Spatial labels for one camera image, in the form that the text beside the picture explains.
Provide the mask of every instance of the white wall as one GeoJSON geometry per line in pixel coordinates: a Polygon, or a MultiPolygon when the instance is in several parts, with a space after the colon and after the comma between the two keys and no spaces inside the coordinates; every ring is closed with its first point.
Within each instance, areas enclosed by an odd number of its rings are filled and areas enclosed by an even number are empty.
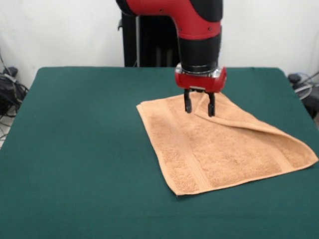
{"type": "MultiPolygon", "coordinates": [[[[224,0],[226,66],[319,70],[318,0],[224,0]]],[[[42,66],[123,66],[115,0],[1,0],[0,47],[31,85],[42,66]]]]}

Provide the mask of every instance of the black cable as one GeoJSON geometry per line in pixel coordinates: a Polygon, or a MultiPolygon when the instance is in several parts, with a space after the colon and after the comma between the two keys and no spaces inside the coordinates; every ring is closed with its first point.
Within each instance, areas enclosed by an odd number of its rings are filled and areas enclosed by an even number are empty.
{"type": "Polygon", "coordinates": [[[0,49],[0,61],[1,61],[2,65],[3,65],[4,69],[9,73],[9,75],[12,76],[11,70],[5,66],[5,63],[4,63],[2,55],[1,55],[1,49],[0,49]]]}
{"type": "Polygon", "coordinates": [[[7,135],[8,135],[8,134],[4,134],[4,135],[2,135],[2,136],[0,137],[0,140],[2,140],[2,141],[3,141],[3,138],[7,137],[7,135]]]}
{"type": "Polygon", "coordinates": [[[316,77],[317,75],[319,75],[319,71],[316,72],[316,73],[314,73],[312,76],[310,76],[310,77],[308,77],[308,78],[306,78],[306,79],[304,79],[304,80],[298,82],[298,83],[297,83],[297,86],[302,85],[303,83],[306,83],[307,81],[313,79],[313,78],[316,77]]]}
{"type": "MultiPolygon", "coordinates": [[[[17,72],[17,69],[10,67],[13,71],[17,72]]],[[[0,73],[0,117],[6,116],[14,118],[24,100],[28,88],[18,82],[12,76],[0,73]],[[10,114],[9,111],[13,110],[15,114],[10,114]]]]}

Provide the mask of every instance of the towel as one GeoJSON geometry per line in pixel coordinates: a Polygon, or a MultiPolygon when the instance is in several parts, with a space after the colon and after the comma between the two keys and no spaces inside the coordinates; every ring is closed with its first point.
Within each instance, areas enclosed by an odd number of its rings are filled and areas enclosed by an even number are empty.
{"type": "Polygon", "coordinates": [[[305,169],[318,161],[302,141],[245,112],[222,93],[216,116],[207,114],[208,95],[190,94],[142,102],[137,110],[176,195],[194,195],[305,169]]]}

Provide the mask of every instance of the green table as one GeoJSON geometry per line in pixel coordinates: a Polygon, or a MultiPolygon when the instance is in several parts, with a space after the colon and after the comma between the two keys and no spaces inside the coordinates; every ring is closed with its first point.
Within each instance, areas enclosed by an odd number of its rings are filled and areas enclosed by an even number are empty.
{"type": "MultiPolygon", "coordinates": [[[[233,102],[319,155],[318,130],[282,71],[228,72],[233,102]]],[[[197,196],[170,191],[136,105],[181,94],[173,76],[40,69],[0,152],[0,239],[318,238],[318,164],[197,196]]]]}

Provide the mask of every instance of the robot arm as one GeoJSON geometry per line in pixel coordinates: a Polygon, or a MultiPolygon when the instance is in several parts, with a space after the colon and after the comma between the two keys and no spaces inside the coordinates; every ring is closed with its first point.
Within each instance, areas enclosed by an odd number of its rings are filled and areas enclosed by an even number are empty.
{"type": "Polygon", "coordinates": [[[167,15],[176,26],[181,63],[175,80],[184,89],[185,110],[190,113],[192,90],[210,97],[209,116],[215,115],[214,93],[226,80],[226,69],[218,67],[223,0],[116,0],[127,15],[167,15]]]}

